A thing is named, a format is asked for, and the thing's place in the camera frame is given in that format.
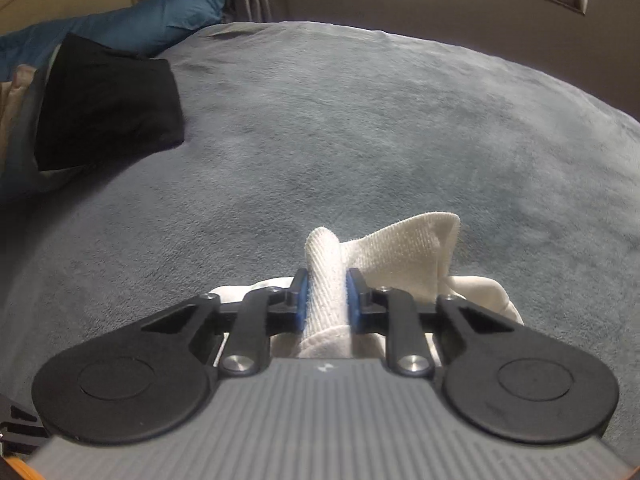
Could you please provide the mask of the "cream bear hoodie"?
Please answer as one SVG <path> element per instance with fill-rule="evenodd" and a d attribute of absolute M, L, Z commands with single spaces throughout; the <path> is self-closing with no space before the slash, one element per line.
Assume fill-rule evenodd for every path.
<path fill-rule="evenodd" d="M 459 296 L 523 322 L 498 282 L 449 273 L 460 224 L 452 212 L 426 212 L 349 242 L 342 242 L 324 226 L 314 229 L 305 243 L 310 278 L 306 324 L 299 335 L 272 337 L 272 355 L 311 359 L 383 355 L 380 336 L 357 336 L 348 326 L 346 273 L 350 268 L 358 269 L 371 287 L 405 290 L 420 302 L 433 302 L 438 295 Z"/>

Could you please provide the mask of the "grey fleece bed blanket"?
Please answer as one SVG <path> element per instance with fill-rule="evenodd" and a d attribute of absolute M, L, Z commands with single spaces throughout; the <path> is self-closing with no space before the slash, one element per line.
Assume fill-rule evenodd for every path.
<path fill-rule="evenodd" d="M 451 269 L 620 381 L 639 458 L 639 124 L 465 48 L 326 24 L 214 26 L 166 52 L 186 138 L 1 209 L 1 390 L 50 356 L 218 285 L 291 274 L 310 231 L 461 219 Z"/>

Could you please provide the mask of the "black folded garment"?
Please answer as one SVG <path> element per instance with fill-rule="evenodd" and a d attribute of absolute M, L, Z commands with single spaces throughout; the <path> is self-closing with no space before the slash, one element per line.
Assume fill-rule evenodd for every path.
<path fill-rule="evenodd" d="M 168 61 L 66 35 L 40 108 L 34 148 L 39 170 L 153 154 L 183 144 L 185 136 Z"/>

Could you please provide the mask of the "blue pillow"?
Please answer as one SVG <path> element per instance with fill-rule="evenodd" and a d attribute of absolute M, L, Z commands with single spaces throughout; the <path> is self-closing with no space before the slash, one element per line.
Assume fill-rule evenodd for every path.
<path fill-rule="evenodd" d="M 194 32 L 222 22 L 226 0 L 143 0 L 130 8 L 54 20 L 1 37 L 1 79 L 17 65 L 38 68 L 65 36 L 72 34 L 104 46 L 143 56 L 160 55 Z"/>

